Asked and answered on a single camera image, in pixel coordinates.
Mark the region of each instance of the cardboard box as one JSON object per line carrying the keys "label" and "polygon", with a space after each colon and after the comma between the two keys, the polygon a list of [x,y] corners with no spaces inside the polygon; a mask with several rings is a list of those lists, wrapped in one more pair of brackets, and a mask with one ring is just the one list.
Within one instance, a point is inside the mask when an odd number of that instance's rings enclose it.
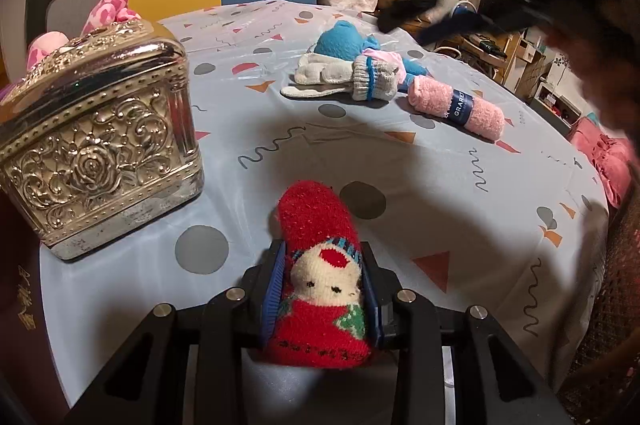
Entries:
{"label": "cardboard box", "polygon": [[516,49],[516,56],[523,59],[525,62],[533,62],[533,55],[536,54],[536,49],[533,44],[522,39]]}

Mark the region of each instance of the blue plush toy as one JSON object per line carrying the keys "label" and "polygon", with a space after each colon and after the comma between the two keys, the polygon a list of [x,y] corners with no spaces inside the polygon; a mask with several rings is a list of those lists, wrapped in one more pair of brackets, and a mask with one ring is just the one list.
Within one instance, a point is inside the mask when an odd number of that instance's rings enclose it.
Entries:
{"label": "blue plush toy", "polygon": [[320,35],[314,53],[353,62],[367,48],[380,49],[376,37],[369,35],[363,39],[356,26],[346,20],[338,20],[333,28]]}
{"label": "blue plush toy", "polygon": [[422,74],[428,74],[428,72],[417,62],[408,60],[407,58],[403,57],[402,63],[404,64],[404,70],[406,71],[406,78],[404,79],[404,82],[402,82],[402,84],[398,84],[398,91],[408,92],[409,86],[411,85],[411,82],[414,81],[414,78]]}
{"label": "blue plush toy", "polygon": [[[314,53],[353,62],[356,56],[359,56],[367,48],[380,49],[380,43],[376,37],[369,35],[364,39],[358,33],[356,26],[346,20],[338,20],[333,28],[320,35]],[[407,58],[403,58],[402,63],[406,69],[406,79],[398,85],[398,90],[407,92],[414,77],[427,74],[427,70]]]}

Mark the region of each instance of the table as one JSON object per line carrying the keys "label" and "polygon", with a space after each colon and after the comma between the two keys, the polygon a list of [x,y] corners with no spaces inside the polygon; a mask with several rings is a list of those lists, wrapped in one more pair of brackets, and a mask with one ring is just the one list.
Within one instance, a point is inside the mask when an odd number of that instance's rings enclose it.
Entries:
{"label": "table", "polygon": [[[282,97],[300,55],[337,20],[499,105],[502,139],[492,144],[421,116],[402,94],[389,103]],[[155,304],[198,305],[235,284],[279,237],[274,207],[301,179],[341,193],[360,238],[403,286],[447,308],[487,307],[551,383],[564,376],[602,277],[607,203],[596,171],[480,72],[428,53],[404,31],[378,34],[372,22],[282,0],[163,22],[189,54],[206,185],[190,204],[80,261],[65,264],[41,249],[50,348],[70,403]],[[194,225],[222,234],[207,246],[228,246],[210,275],[185,270],[175,256]],[[253,423],[389,421],[392,361],[324,373],[245,360]],[[335,415],[342,406],[329,398],[348,398],[351,410]]]}

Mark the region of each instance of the red sock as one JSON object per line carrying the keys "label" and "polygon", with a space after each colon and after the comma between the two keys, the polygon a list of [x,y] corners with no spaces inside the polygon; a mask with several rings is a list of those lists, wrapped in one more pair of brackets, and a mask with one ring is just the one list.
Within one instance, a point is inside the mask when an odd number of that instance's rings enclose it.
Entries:
{"label": "red sock", "polygon": [[278,218],[287,252],[268,359],[306,367],[360,365],[370,347],[361,306],[360,242],[347,208],[330,188],[304,181],[284,193]]}

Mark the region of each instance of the ornate metal box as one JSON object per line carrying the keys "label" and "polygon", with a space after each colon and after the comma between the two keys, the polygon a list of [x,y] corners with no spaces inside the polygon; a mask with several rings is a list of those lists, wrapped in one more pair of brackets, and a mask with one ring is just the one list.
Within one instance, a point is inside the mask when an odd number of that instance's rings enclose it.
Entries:
{"label": "ornate metal box", "polygon": [[60,259],[203,183],[187,59],[159,24],[130,20],[70,40],[0,99],[0,185]]}

